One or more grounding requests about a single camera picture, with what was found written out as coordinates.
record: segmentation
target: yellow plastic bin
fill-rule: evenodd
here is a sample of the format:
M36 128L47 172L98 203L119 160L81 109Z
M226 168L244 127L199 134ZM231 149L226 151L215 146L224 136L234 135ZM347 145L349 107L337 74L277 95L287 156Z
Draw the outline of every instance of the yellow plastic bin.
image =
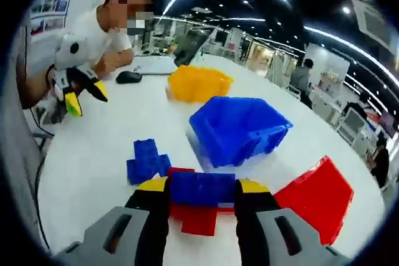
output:
M226 96L233 79L215 69L182 65L168 82L176 100L205 103L212 97Z

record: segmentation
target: person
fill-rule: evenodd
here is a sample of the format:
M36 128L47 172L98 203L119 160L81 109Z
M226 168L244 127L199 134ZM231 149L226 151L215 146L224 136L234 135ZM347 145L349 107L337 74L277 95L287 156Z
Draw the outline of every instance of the person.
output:
M92 41L91 58L98 59L93 68L100 78L132 61L132 45L125 31L127 18L146 10L148 3L151 0L105 0L94 12L76 22L75 29L80 29ZM54 88L51 80L54 65L33 76L26 75L30 21L30 15L26 14L9 53L0 106L4 112L0 119L0 156L7 166L6 177L22 223L40 244L35 192L43 157L22 110L32 108ZM115 48L104 52L104 46L110 44Z
M367 108L368 95L366 92L362 92L359 96L358 102L349 102L346 104L344 110L342 110L342 116L348 113L349 108L353 108L364 120L367 120L367 113L365 108Z
M291 74L290 86L300 91L300 101L312 109L312 101L309 98L309 75L313 67L313 60L305 59L304 65L298 65Z
M127 35L128 19L145 12L152 0L105 0L93 11L86 12L65 28L84 35L89 44L89 63L99 78L133 60L133 47Z
M387 150L387 140L380 136L374 155L367 155L367 166L371 170L371 174L375 176L380 188L384 187L387 182L389 169L389 153Z

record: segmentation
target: ceiling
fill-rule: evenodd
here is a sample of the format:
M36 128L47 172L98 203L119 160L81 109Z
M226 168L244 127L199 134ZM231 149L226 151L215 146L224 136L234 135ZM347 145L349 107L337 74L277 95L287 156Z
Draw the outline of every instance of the ceiling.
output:
M154 13L162 14L169 2L170 0L155 0ZM393 13L399 11L396 0L369 0L369 2L384 13L385 17L398 28L399 16ZM324 44L332 52L356 60L357 64L351 63L349 74L352 74L375 95L378 91L377 97L385 104L391 114L393 114L393 111L397 111L395 116L399 120L399 103L389 91L391 90L399 98L399 88L376 64L346 45L304 29L304 25L322 29L355 44L377 59L384 57L387 61L388 57L392 62L393 56L388 54L388 51L374 40L361 33L358 29L355 14L344 14L342 12L343 6L353 7L350 0L287 0L286 2L282 0L176 0L166 15L181 17L182 14L192 14L194 20L207 20L207 24L224 28L240 26L240 29L254 37L265 39L271 37L274 41L302 50L304 45L310 42L319 45ZM195 14L192 11L194 7L208 8L211 13ZM265 19L265 21L209 20L220 19L220 16L225 18L250 17ZM303 55L300 52L294 52L297 55ZM377 75L380 80L377 80L367 69ZM384 89L383 84L386 84L388 88ZM374 99L372 99L372 102L383 111L378 102Z

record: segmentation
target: poster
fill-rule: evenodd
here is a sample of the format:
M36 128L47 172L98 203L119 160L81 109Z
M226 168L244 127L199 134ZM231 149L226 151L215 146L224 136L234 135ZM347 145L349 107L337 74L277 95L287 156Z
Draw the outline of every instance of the poster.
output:
M35 0L31 6L31 35L61 29L70 0Z

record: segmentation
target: black mouse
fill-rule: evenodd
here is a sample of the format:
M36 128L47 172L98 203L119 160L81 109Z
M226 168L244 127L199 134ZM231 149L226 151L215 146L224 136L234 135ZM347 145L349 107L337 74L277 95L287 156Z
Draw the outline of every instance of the black mouse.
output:
M120 72L117 77L117 83L126 84L126 83L137 83L142 81L143 76L139 73L131 72L131 71L123 71Z

